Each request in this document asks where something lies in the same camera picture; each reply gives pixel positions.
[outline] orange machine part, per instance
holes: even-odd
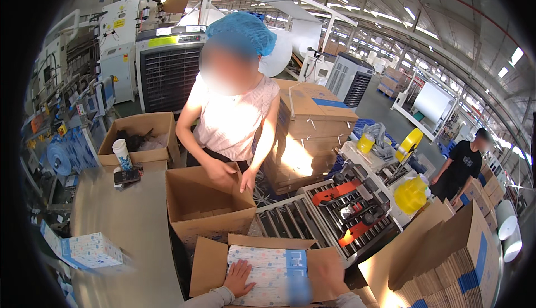
[[[376,220],[371,225],[365,225],[363,222],[359,222],[358,224],[352,226],[350,229],[346,230],[346,233],[344,234],[344,236],[341,239],[339,239],[339,245],[341,247],[345,247],[346,245],[352,243],[359,236],[363,235],[370,228],[376,225],[382,218],[384,218],[384,216]]]
[[[315,204],[315,206],[318,206],[320,204],[326,204],[333,199],[343,196],[344,194],[348,194],[349,192],[355,191],[355,189],[360,185],[361,181],[359,181],[358,179],[354,179],[342,185],[338,185],[328,190],[318,192],[312,197],[312,203]]]

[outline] smartphone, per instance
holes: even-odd
[[[139,179],[139,170],[137,168],[114,173],[114,183],[116,185],[131,183]]]

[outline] yellow plastic item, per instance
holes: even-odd
[[[374,145],[374,137],[369,135],[368,133],[363,133],[361,138],[358,140],[358,150],[363,153],[368,153],[370,149],[372,149],[372,145]]]
[[[406,137],[406,139],[400,144],[400,147],[404,149],[406,152],[411,149],[413,144],[419,145],[421,139],[422,139],[423,133],[418,128],[413,129],[412,132]],[[394,156],[398,159],[399,162],[402,162],[405,158],[409,157],[410,154],[407,154],[404,156],[404,154],[400,151],[397,151]]]
[[[394,201],[400,210],[408,215],[418,211],[426,203],[428,180],[419,174],[418,177],[405,181],[394,191]]]

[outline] table surface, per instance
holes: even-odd
[[[115,166],[79,176],[71,235],[101,231],[133,262],[133,271],[104,267],[95,269],[100,275],[72,272],[79,307],[179,307],[184,302],[168,230],[167,162],[143,165],[141,181],[123,191],[113,187]]]

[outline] stack of flattened boxes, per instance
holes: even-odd
[[[279,195],[323,180],[337,157],[333,148],[350,136],[358,116],[321,85],[275,81],[281,103],[263,170]]]
[[[410,79],[402,72],[392,67],[385,69],[384,76],[380,79],[378,89],[390,97],[396,97],[399,92],[406,90]]]

